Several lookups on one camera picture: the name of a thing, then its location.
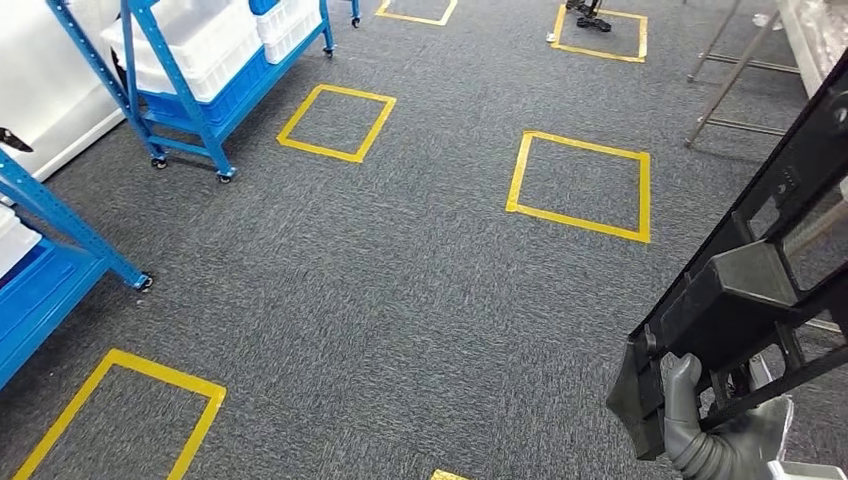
blue shelving unit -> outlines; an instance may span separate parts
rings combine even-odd
[[[267,65],[262,75],[257,78],[253,85],[245,89],[243,95],[240,96],[240,102],[233,106],[225,118],[215,119],[210,121],[207,118],[209,111],[204,111],[203,105],[195,100],[189,90],[185,78],[177,66],[174,56],[172,55],[162,32],[156,24],[156,19],[153,17],[150,7],[158,2],[158,0],[121,0],[121,22],[124,31],[126,59],[127,59],[127,90],[125,91],[121,82],[112,75],[109,67],[103,61],[103,58],[95,49],[94,45],[82,31],[74,16],[66,6],[66,0],[46,0],[59,23],[68,32],[74,43],[82,52],[86,61],[88,61],[94,72],[100,77],[100,80],[112,94],[112,97],[124,111],[124,115],[129,120],[130,125],[136,130],[138,136],[144,143],[145,148],[152,157],[152,164],[156,168],[165,168],[167,166],[165,148],[182,150],[189,153],[203,155],[209,157],[217,167],[218,180],[221,183],[229,183],[233,175],[236,173],[236,168],[230,164],[226,154],[222,148],[224,140],[235,130],[248,113],[258,104],[262,98],[268,93],[271,87],[285,75],[291,68],[294,62],[303,54],[306,48],[321,34],[324,35],[325,48],[324,52],[330,58],[333,56],[333,34],[330,28],[330,20],[327,12],[326,0],[320,1],[320,11],[322,22],[318,25],[309,36],[301,42],[282,62],[276,65]],[[354,22],[358,24],[359,4],[358,0],[352,8],[354,10]],[[144,35],[153,47],[156,57],[162,64],[165,73],[171,80],[174,86],[176,95],[173,95],[173,101],[179,101],[182,105],[182,110],[185,112],[183,117],[180,116],[163,116],[156,115],[152,112],[142,112],[138,104],[138,92],[135,81],[135,60],[133,55],[133,37],[131,34],[130,12],[138,21]],[[176,130],[184,131],[197,135],[202,140],[203,146],[185,143],[179,140],[168,138],[161,135],[156,135],[153,132],[153,125],[163,125]]]
[[[0,277],[0,387],[15,374],[88,291],[112,270],[145,290],[153,279],[132,265],[0,149],[0,194],[68,235],[77,245],[43,238]]]

white plastic bin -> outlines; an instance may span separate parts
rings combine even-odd
[[[271,42],[265,42],[265,59],[271,64],[282,62],[286,55],[291,53],[320,24],[319,10],[307,12],[296,20],[289,30],[283,31]]]
[[[24,226],[11,208],[0,205],[0,277],[9,273],[39,240],[41,234]]]
[[[278,42],[304,15],[319,12],[318,8],[318,0],[280,0],[268,13],[256,17],[259,38],[266,45]]]
[[[249,30],[256,29],[247,0],[161,0],[151,11],[185,76],[206,74]],[[136,68],[164,75],[135,18],[132,24]],[[121,21],[103,30],[101,37],[115,50],[118,63],[126,67]]]
[[[262,42],[259,35],[255,29],[251,29],[235,48],[219,57],[218,62],[209,70],[190,74],[183,72],[195,100],[202,103],[211,102],[260,47]],[[145,92],[176,93],[171,79],[162,69],[137,68],[136,84],[139,90]]]

floor marking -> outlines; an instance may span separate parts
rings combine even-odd
[[[454,475],[444,470],[436,470],[430,480],[468,480],[467,478]]]
[[[592,222],[582,218],[569,217],[556,212],[528,207],[518,203],[521,193],[521,183],[524,180],[524,170],[527,167],[527,157],[530,153],[530,145],[533,139],[538,138],[550,142],[568,145],[570,147],[582,148],[593,152],[605,153],[617,157],[629,158],[639,162],[639,229],[628,230],[626,228],[614,227],[605,223]],[[560,137],[550,133],[527,130],[521,138],[521,147],[518,150],[518,158],[515,162],[515,172],[512,175],[512,183],[506,199],[506,211],[523,213],[532,217],[550,220],[552,222],[585,228],[595,232],[616,235],[628,240],[651,243],[651,155],[646,152],[631,152],[620,148],[583,142],[572,138]]]
[[[563,50],[572,53],[582,53],[595,57],[606,58],[609,60],[621,60],[623,62],[645,63],[645,57],[648,55],[648,17],[644,15],[636,15],[634,13],[614,12],[612,10],[598,10],[598,13],[611,15],[614,17],[633,18],[639,20],[639,54],[635,57],[628,55],[618,55],[615,53],[601,52],[598,50],[590,50],[588,48],[572,47],[562,45],[559,40],[562,38],[562,28],[565,23],[565,5],[560,5],[559,13],[557,14],[556,23],[554,24],[554,42],[551,48]]]
[[[448,23],[448,19],[456,8],[457,0],[450,0],[450,4],[448,5],[447,10],[445,10],[444,15],[439,20],[430,20],[428,18],[418,18],[418,17],[410,17],[408,15],[398,15],[396,13],[389,13],[386,11],[389,8],[389,4],[392,3],[392,0],[383,0],[383,3],[380,5],[380,8],[377,9],[378,17],[388,17],[395,18],[398,20],[407,20],[409,22],[418,22],[418,23],[426,23],[427,25],[436,25],[439,27],[444,27]]]
[[[356,150],[356,152],[348,153],[342,152],[339,150],[333,150],[332,148],[321,147],[318,145],[312,145],[306,142],[301,142],[298,140],[293,140],[288,138],[289,134],[291,134],[294,127],[297,123],[303,118],[303,115],[309,110],[309,107],[312,106],[312,103],[318,98],[318,94],[321,92],[334,92],[340,93],[342,95],[351,95],[354,97],[365,98],[368,100],[376,100],[378,102],[383,102],[386,105],[383,107],[383,110],[380,112],[380,115],[377,116],[377,121],[374,122],[374,125],[371,126],[371,130],[368,131],[368,135],[365,136],[365,140],[362,142],[362,145]],[[317,153],[318,155],[326,155],[328,157],[338,158],[340,160],[345,160],[347,162],[354,163],[362,163],[362,160],[365,158],[365,154],[368,153],[368,149],[371,148],[371,144],[374,143],[374,139],[377,138],[377,134],[380,133],[380,129],[383,128],[383,124],[386,123],[386,119],[389,117],[389,113],[392,112],[392,108],[394,108],[397,99],[394,97],[387,97],[384,95],[377,95],[376,93],[363,92],[361,90],[354,90],[352,88],[338,87],[336,85],[326,85],[321,84],[315,87],[309,95],[306,97],[306,100],[298,107],[297,111],[294,112],[292,118],[289,119],[286,126],[283,127],[283,130],[277,135],[277,141],[280,142],[280,145],[297,148],[299,150],[304,150],[311,153]]]
[[[59,415],[59,418],[57,418],[50,429],[47,430],[47,433],[44,434],[44,438],[38,442],[38,445],[36,445],[32,453],[29,454],[29,457],[23,465],[21,465],[21,468],[15,474],[13,480],[23,480],[32,475],[38,465],[44,460],[44,457],[46,457],[50,452],[50,449],[53,448],[56,440],[59,439],[71,423],[74,415],[79,412],[80,408],[82,408],[85,404],[85,401],[88,400],[88,397],[91,396],[94,389],[97,388],[97,385],[99,385],[100,381],[103,380],[103,377],[106,376],[106,373],[112,365],[124,367],[142,375],[153,377],[161,382],[169,383],[176,387],[209,397],[209,403],[206,404],[203,414],[200,415],[200,420],[198,420],[197,424],[194,426],[194,430],[191,432],[191,436],[183,447],[183,451],[177,458],[176,463],[174,463],[173,468],[171,468],[171,473],[168,474],[168,480],[177,480],[182,478],[186,470],[188,470],[188,466],[191,464],[195,453],[197,453],[197,449],[200,447],[203,437],[206,436],[209,426],[212,424],[212,421],[215,420],[215,415],[217,415],[218,409],[221,408],[221,403],[224,402],[224,397],[227,395],[227,389],[212,382],[203,380],[202,378],[151,362],[150,360],[138,357],[131,353],[112,349],[85,380],[82,387],[80,387],[79,391],[76,395],[74,395],[74,398],[71,399],[71,402]]]

metal stand leg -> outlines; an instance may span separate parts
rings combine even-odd
[[[692,142],[695,141],[695,138],[698,137],[698,134],[701,133],[701,130],[704,129],[704,126],[710,121],[710,117],[712,117],[716,108],[718,108],[721,101],[727,95],[727,92],[733,87],[733,84],[736,83],[736,80],[739,78],[739,74],[742,73],[742,70],[748,65],[748,62],[751,60],[751,57],[754,56],[754,53],[763,43],[766,36],[771,33],[771,29],[774,26],[774,23],[777,19],[780,18],[780,12],[775,10],[770,16],[769,21],[766,23],[763,28],[757,33],[757,36],[751,40],[751,43],[748,44],[748,48],[745,49],[745,52],[742,54],[742,57],[739,58],[739,63],[737,63],[733,70],[731,70],[730,74],[724,81],[724,84],[721,86],[721,89],[718,91],[716,96],[710,101],[707,105],[707,108],[704,110],[704,114],[698,118],[698,123],[695,124],[695,128],[692,129],[692,132],[685,140],[686,146],[691,146]]]
[[[0,182],[0,192],[72,237],[84,249],[105,260],[124,283],[133,288],[144,288],[150,283],[150,277],[118,253],[73,210],[2,150],[0,177],[8,181],[8,184]]]
[[[710,43],[707,44],[707,48],[704,49],[703,52],[698,54],[698,63],[695,64],[695,68],[692,70],[692,73],[686,75],[687,81],[691,82],[695,80],[695,77],[698,75],[698,72],[701,71],[701,67],[704,66],[704,62],[707,61],[707,57],[712,53],[713,47],[715,47],[716,42],[718,42],[721,34],[724,33],[724,29],[727,28],[727,24],[730,23],[730,19],[736,15],[736,11],[739,10],[739,5],[742,3],[742,0],[733,0],[733,6],[730,7],[730,11],[727,12],[727,16],[724,17],[724,21],[721,22],[721,25],[716,29],[715,34],[713,35]]]

